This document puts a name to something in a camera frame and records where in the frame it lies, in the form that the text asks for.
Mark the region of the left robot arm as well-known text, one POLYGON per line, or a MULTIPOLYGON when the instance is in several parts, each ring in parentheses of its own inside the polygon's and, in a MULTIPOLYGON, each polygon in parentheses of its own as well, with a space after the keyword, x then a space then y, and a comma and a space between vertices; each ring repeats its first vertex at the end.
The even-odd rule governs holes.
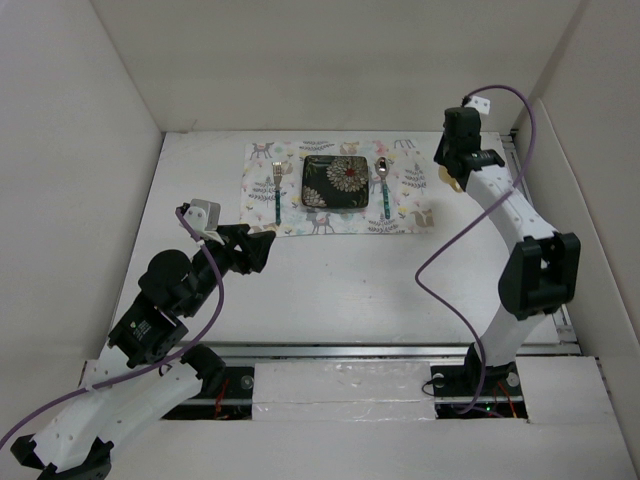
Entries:
POLYGON ((223 226, 218 238, 198 236, 199 251, 155 255, 139 279, 140 292, 89 363, 81 387, 53 403, 65 407, 35 434, 6 434, 14 458, 43 479, 103 479, 112 456, 182 401, 212 396, 226 365, 194 338, 177 343, 212 292, 222 294, 229 272, 259 273, 275 239, 272 231, 223 226))

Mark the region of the yellow mug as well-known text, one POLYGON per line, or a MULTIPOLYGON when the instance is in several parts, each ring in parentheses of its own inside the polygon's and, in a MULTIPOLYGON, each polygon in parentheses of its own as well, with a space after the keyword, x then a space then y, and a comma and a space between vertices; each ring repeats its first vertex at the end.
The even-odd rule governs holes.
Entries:
POLYGON ((444 166, 440 166, 439 167, 439 169, 438 169, 438 177, 444 184, 446 184, 449 187, 451 187, 454 192, 456 192, 456 193, 463 193, 464 192, 464 190, 459 185, 458 181, 449 174, 448 170, 444 166))

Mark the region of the silver fork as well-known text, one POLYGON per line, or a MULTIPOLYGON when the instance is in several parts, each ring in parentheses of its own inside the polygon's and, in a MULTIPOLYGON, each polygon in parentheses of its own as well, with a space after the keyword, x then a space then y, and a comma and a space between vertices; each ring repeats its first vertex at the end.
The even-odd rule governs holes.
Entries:
POLYGON ((274 202, 275 202, 275 223, 281 225, 281 182, 283 178, 283 169, 281 162, 272 163, 272 173, 274 181, 274 202))

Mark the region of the silver spoon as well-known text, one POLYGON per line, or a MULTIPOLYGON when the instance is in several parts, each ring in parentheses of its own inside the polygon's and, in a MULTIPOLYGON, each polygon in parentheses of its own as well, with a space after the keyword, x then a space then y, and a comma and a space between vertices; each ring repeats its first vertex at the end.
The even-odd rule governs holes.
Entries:
POLYGON ((391 208, 390 208, 390 200, 389 200, 389 189, 387 185, 387 176, 389 174, 389 166, 386 157, 379 157, 375 162, 375 169, 377 175, 380 178, 382 196, 383 196, 383 206, 384 206, 384 216, 386 220, 391 219, 391 208))

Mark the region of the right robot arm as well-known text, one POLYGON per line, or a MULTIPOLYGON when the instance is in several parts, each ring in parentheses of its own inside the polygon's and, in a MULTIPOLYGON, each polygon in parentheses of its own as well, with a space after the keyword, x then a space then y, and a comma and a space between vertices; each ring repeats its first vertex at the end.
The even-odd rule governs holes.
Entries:
POLYGON ((462 381, 473 393, 494 387, 516 354, 548 316, 575 294, 581 243, 544 220, 515 186, 505 161, 481 148, 480 113, 448 108, 434 161, 480 205, 510 256, 498 281, 500 306, 470 346, 462 381))

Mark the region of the floral animal print cloth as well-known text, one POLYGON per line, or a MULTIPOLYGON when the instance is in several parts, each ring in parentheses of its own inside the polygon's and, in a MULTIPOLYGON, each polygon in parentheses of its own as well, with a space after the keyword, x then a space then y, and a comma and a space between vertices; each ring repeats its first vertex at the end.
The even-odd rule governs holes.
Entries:
POLYGON ((412 139, 253 142, 240 220, 280 237, 427 233, 436 175, 412 139))

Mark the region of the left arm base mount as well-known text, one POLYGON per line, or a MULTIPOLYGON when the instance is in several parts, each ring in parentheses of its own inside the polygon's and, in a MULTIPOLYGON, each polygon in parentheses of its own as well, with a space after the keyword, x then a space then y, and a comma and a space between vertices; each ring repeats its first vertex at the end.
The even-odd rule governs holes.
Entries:
POLYGON ((251 420, 255 367, 253 364, 227 364, 216 388, 183 401, 164 414, 172 421, 251 420))

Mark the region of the black floral square plate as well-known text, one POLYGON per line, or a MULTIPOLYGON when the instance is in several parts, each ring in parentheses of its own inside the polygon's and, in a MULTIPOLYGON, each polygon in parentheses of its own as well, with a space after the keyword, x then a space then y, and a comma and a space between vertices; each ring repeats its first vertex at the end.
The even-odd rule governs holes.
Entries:
POLYGON ((369 204, 369 165, 363 156, 307 155, 301 201, 306 207, 359 210, 369 204))

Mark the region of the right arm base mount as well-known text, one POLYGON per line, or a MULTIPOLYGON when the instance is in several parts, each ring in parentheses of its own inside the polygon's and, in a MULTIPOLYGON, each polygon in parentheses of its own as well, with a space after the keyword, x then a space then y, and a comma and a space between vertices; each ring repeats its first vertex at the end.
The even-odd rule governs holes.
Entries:
POLYGON ((422 392, 435 403, 437 419, 527 419, 520 376, 514 361, 482 367, 474 347, 463 364, 434 365, 422 392))

